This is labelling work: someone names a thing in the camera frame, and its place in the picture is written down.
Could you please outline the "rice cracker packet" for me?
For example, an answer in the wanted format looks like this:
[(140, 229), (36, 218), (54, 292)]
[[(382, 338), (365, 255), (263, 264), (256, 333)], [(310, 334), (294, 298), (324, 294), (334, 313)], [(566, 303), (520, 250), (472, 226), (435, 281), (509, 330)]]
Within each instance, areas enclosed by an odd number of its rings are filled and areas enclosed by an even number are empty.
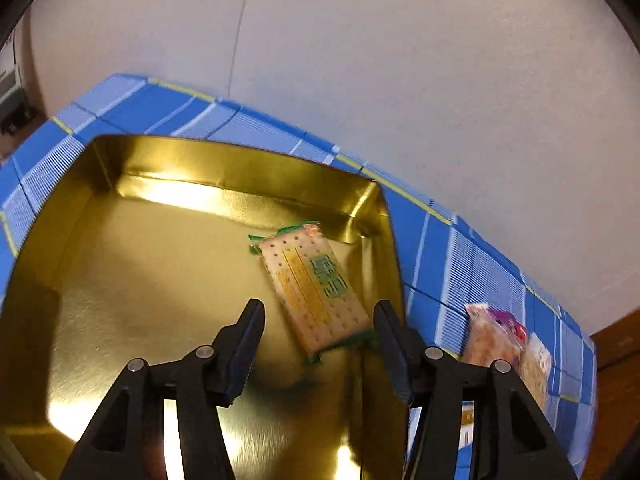
[(552, 355), (536, 333), (528, 335), (520, 357), (518, 374), (538, 406), (547, 405), (548, 381), (552, 370)]

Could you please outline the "wooden door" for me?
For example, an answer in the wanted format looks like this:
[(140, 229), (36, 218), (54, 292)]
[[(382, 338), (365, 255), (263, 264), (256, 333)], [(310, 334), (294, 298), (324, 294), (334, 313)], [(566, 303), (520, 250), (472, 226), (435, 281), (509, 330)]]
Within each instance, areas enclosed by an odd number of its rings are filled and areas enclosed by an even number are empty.
[(601, 479), (639, 431), (639, 310), (592, 336), (597, 415), (583, 479)]

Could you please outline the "clear orange biscuit packet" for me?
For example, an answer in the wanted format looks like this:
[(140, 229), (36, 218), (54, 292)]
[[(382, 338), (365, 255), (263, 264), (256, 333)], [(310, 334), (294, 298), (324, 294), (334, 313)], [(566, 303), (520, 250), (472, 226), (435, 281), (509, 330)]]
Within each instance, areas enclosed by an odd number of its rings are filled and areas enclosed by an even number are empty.
[(526, 344), (521, 344), (491, 315), (488, 304), (467, 304), (469, 333), (461, 361), (488, 367), (497, 360), (515, 366)]

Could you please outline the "purple snack packet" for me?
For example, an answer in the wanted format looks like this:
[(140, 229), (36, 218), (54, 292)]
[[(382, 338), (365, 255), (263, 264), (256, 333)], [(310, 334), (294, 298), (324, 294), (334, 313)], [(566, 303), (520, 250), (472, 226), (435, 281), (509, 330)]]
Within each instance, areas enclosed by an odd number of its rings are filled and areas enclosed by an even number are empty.
[(517, 339), (521, 344), (526, 344), (528, 339), (526, 327), (519, 323), (512, 313), (493, 308), (490, 308), (489, 312), (494, 319), (515, 339)]

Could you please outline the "long brown white snack bar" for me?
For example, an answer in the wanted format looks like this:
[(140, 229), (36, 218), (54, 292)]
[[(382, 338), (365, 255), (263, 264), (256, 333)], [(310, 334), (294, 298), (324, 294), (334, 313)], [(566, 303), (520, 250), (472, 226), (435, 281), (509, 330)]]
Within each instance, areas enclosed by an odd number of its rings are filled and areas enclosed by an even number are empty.
[(473, 443), (474, 434), (474, 402), (464, 401), (461, 409), (461, 425), (459, 448), (466, 448)]

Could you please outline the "green cracker packet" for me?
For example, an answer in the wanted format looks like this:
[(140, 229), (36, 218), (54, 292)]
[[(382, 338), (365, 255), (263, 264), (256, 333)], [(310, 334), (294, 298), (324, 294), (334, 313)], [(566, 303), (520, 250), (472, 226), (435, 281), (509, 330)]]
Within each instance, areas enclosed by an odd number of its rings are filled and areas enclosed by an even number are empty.
[(306, 363), (374, 339), (371, 315), (318, 221), (248, 237), (262, 259)]

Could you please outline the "blue plaid tablecloth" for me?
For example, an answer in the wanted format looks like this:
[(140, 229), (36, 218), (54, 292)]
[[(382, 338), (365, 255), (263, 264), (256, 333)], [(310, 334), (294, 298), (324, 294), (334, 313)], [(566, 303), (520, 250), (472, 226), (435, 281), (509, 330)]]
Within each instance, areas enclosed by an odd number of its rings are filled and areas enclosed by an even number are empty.
[(552, 355), (547, 416), (576, 471), (596, 414), (596, 350), (558, 302), (460, 216), (370, 162), (257, 110), (137, 75), (115, 74), (47, 120), (1, 161), (1, 272), (9, 275), (42, 204), (81, 150), (102, 133), (231, 142), (322, 162), (382, 185), (394, 224), (410, 324), (459, 353), (465, 306), (508, 311)]

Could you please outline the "gold tin box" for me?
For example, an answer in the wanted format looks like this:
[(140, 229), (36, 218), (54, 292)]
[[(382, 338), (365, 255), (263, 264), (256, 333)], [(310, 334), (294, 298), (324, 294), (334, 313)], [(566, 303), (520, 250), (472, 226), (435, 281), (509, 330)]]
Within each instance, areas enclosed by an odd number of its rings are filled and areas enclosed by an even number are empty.
[(242, 393), (220, 411), (240, 479), (398, 479), (407, 412), (378, 345), (307, 362), (250, 238), (319, 223), (367, 308), (402, 304), (390, 214), (372, 180), (254, 148), (99, 136), (41, 207), (1, 313), (1, 449), (55, 479), (127, 362), (182, 358), (262, 301)]

